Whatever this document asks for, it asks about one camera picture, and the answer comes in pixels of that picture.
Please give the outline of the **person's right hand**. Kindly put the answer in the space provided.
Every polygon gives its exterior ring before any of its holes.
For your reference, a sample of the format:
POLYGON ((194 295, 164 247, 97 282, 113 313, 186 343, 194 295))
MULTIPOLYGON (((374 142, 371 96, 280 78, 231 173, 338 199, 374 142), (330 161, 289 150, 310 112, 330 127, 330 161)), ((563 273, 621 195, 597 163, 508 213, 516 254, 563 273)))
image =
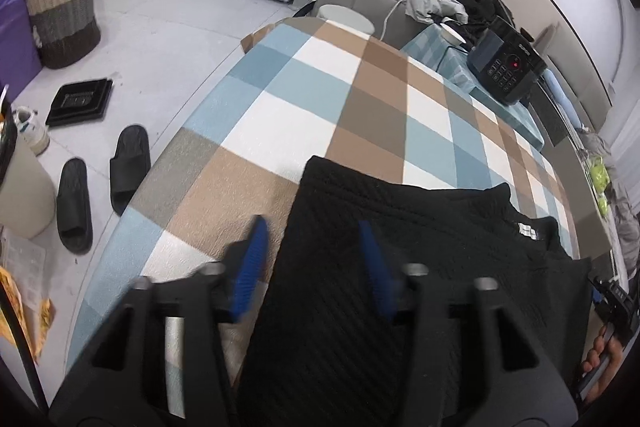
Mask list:
POLYGON ((589 404, 597 400, 605 389, 612 383, 616 373, 624 361, 624 348, 615 335, 606 339, 608 326, 603 325, 599 334, 593 340, 592 348, 588 351, 585 361, 582 362, 582 370, 590 373, 597 369, 604 359, 608 359, 608 365, 601 373, 600 378, 587 392, 584 402, 589 404))

